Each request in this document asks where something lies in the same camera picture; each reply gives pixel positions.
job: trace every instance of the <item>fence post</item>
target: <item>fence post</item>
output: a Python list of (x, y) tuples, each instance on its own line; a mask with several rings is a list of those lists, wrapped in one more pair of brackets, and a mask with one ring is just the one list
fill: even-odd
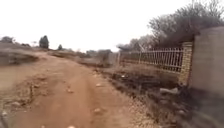
[(118, 65), (120, 65), (120, 61), (121, 61), (120, 60), (121, 59), (120, 57), (121, 57), (121, 52), (118, 52), (118, 55), (117, 55), (117, 64)]
[(138, 59), (138, 64), (141, 63), (141, 58), (142, 58), (142, 52), (140, 52), (139, 59)]
[(192, 42), (183, 43), (183, 58), (182, 58), (181, 72), (178, 80), (179, 84), (182, 86), (187, 86), (189, 82), (192, 51), (193, 51)]

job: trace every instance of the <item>brick pillar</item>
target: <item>brick pillar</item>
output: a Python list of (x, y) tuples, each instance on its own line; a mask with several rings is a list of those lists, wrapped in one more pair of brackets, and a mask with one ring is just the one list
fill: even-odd
[(179, 76), (179, 84), (182, 86), (188, 86), (190, 71), (191, 71), (191, 59), (192, 59), (192, 50), (193, 43), (185, 42), (183, 43), (183, 58), (181, 72)]

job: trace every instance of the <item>rock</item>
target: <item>rock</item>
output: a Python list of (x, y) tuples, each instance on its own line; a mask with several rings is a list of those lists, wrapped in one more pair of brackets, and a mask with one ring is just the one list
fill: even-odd
[(102, 86), (102, 84), (100, 84), (100, 83), (96, 84), (96, 87), (101, 87), (101, 86)]
[(20, 107), (21, 106), (21, 104), (19, 103), (19, 102), (13, 102), (12, 103), (12, 106), (14, 106), (14, 107)]
[(5, 110), (3, 110), (2, 111), (2, 116), (7, 116), (7, 115), (8, 115), (8, 113)]
[(72, 91), (71, 89), (67, 89), (68, 93), (74, 93), (74, 91)]
[(68, 128), (76, 128), (76, 127), (71, 125), (71, 126), (68, 126)]
[(178, 113), (181, 114), (181, 115), (185, 115), (186, 114), (183, 110), (179, 110)]
[(169, 93), (169, 94), (174, 94), (174, 95), (177, 95), (180, 93), (177, 88), (173, 88), (173, 89), (160, 88), (159, 91), (161, 93)]
[(101, 109), (100, 108), (94, 109), (94, 113), (96, 113), (96, 114), (101, 113)]
[(34, 88), (40, 88), (40, 85), (34, 85), (33, 87)]

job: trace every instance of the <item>distant tree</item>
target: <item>distant tree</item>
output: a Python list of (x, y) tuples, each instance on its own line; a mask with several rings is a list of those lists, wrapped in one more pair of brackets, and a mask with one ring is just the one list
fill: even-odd
[(1, 38), (0, 42), (2, 43), (14, 43), (15, 40), (13, 37), (9, 37), (9, 36), (4, 36)]
[(145, 35), (140, 37), (139, 39), (131, 39), (129, 44), (120, 44), (117, 47), (121, 51), (147, 51), (151, 48), (152, 45), (152, 36)]
[(99, 59), (100, 64), (102, 64), (102, 66), (107, 66), (109, 64), (110, 53), (112, 53), (110, 49), (99, 50), (97, 52), (97, 58)]
[(40, 38), (39, 47), (44, 49), (49, 48), (49, 41), (46, 35)]
[(58, 50), (63, 50), (63, 47), (61, 44), (58, 46)]

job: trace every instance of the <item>bush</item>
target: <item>bush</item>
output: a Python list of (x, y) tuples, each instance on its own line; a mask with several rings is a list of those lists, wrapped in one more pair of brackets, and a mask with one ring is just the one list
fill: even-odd
[(1, 38), (0, 42), (2, 43), (14, 43), (14, 38), (9, 36), (4, 36)]
[(218, 0), (208, 4), (195, 2), (178, 9), (174, 14), (152, 19), (148, 26), (153, 31), (154, 47), (181, 46), (194, 41), (201, 29), (224, 26), (224, 9)]
[(39, 47), (44, 49), (49, 48), (49, 41), (46, 35), (40, 38)]
[(58, 46), (58, 50), (63, 50), (63, 47), (61, 44)]

